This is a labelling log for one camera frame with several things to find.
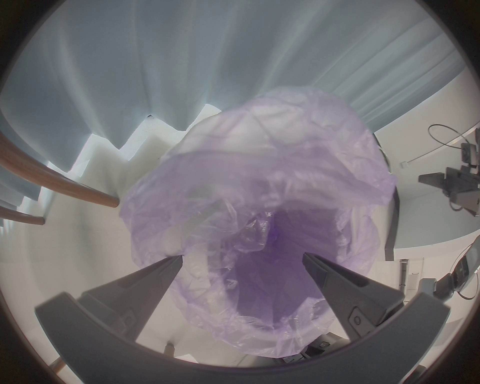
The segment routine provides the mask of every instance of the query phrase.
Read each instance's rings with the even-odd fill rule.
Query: curtain
[[[375,132],[464,66],[413,0],[67,0],[7,78],[0,130],[68,171],[92,133],[121,148],[147,115],[185,130],[205,103],[309,85]]]

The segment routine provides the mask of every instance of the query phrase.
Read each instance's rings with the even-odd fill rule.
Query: white floor
[[[215,111],[206,111],[204,115],[213,113]],[[147,119],[129,140],[129,146],[120,151],[106,140],[92,139],[68,176],[121,199],[130,186],[157,166],[160,157],[183,135],[158,120]],[[398,288],[399,262],[385,262],[383,251],[391,208],[380,208],[374,215],[382,245],[369,276]],[[61,291],[78,297],[84,290],[137,268],[131,261],[130,234],[119,219],[118,208],[86,203],[42,189],[38,203],[26,199],[21,210],[44,215],[46,224],[33,226],[5,221],[0,240],[0,289],[33,347],[51,363],[58,355],[36,320],[34,307]],[[345,335],[338,322],[330,331]],[[204,364],[262,366],[272,363],[270,359],[244,355],[192,327],[167,293],[138,342],[163,351],[168,341],[174,343],[176,356],[190,354]],[[60,372],[60,377],[68,383],[78,381],[68,368]]]

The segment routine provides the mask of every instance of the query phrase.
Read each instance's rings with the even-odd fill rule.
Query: trash bag
[[[124,199],[139,267],[183,254],[171,286],[193,325],[248,354],[299,353],[335,318],[302,265],[313,252],[366,274],[390,175],[356,113],[280,88],[195,125]]]

